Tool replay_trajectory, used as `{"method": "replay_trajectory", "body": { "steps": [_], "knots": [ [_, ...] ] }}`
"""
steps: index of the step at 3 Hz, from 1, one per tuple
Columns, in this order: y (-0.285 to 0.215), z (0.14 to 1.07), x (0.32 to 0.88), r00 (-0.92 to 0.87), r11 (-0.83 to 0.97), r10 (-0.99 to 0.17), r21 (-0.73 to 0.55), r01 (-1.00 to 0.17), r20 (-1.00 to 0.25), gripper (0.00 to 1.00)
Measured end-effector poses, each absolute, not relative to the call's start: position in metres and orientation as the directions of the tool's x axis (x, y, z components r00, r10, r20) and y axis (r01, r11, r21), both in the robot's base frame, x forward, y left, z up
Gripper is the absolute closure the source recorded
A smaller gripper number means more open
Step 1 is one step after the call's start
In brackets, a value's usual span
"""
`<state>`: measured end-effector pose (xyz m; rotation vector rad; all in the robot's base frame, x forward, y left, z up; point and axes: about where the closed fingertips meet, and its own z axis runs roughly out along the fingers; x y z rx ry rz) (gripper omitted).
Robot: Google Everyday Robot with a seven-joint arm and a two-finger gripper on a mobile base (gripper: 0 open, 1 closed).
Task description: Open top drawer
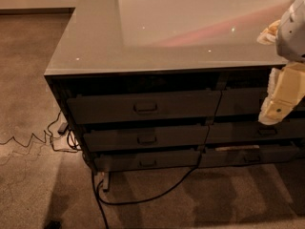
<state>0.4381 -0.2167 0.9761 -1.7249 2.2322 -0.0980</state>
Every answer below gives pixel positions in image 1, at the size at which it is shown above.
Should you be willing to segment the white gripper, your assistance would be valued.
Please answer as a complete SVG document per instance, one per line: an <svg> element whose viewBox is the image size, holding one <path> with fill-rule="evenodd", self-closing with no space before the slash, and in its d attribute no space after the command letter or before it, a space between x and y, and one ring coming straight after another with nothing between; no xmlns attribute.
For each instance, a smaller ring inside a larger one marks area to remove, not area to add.
<svg viewBox="0 0 305 229"><path fill-rule="evenodd" d="M267 97L258 121L264 125L281 122L305 96L305 0L294 0L276 20L265 28L256 41L262 45L276 44L277 54L290 62L281 70L272 68Z"/></svg>

